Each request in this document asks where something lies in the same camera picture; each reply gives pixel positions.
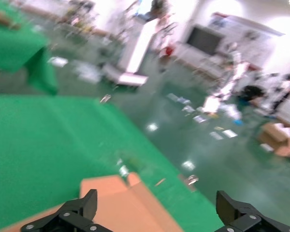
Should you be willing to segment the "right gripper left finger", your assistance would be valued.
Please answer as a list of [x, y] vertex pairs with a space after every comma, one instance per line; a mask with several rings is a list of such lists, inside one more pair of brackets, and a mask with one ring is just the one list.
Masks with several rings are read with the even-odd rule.
[[27, 223], [22, 232], [105, 232], [107, 228], [96, 224], [98, 192], [95, 189], [80, 199], [64, 203], [56, 212]]

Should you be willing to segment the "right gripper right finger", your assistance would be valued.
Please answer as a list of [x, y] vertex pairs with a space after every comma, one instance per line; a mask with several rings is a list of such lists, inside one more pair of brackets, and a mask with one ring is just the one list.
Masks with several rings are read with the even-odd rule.
[[253, 205], [216, 194], [216, 212], [224, 226], [216, 232], [290, 232], [290, 226], [264, 216]]

